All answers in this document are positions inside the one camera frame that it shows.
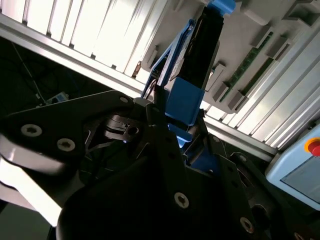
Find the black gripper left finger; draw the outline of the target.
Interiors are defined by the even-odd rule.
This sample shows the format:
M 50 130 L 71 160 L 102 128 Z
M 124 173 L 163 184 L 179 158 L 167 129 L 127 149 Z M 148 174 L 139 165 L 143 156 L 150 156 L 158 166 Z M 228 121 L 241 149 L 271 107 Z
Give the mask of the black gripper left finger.
M 190 210 L 193 195 L 165 102 L 110 90 L 7 115 L 0 121 L 0 183 L 36 210 L 129 207 Z M 75 182 L 89 152 L 128 142 L 128 169 L 86 187 Z

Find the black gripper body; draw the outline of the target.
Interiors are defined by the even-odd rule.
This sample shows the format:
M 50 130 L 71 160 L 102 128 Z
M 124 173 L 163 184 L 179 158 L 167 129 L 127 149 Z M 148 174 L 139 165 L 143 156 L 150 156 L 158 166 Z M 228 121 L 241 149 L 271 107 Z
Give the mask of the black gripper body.
M 59 240 L 248 240 L 218 182 L 187 168 L 191 195 L 185 209 L 167 192 L 146 157 L 72 195 L 56 227 Z

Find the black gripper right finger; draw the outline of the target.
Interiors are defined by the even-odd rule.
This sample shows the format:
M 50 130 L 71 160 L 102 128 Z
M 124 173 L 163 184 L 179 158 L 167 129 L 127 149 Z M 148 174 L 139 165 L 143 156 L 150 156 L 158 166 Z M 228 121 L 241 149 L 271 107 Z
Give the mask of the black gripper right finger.
M 222 140 L 208 132 L 204 112 L 198 114 L 203 151 L 199 170 L 218 179 L 221 193 L 216 197 L 224 215 L 250 240 L 318 240 L 306 222 L 294 211 L 258 168 L 240 152 L 226 155 Z

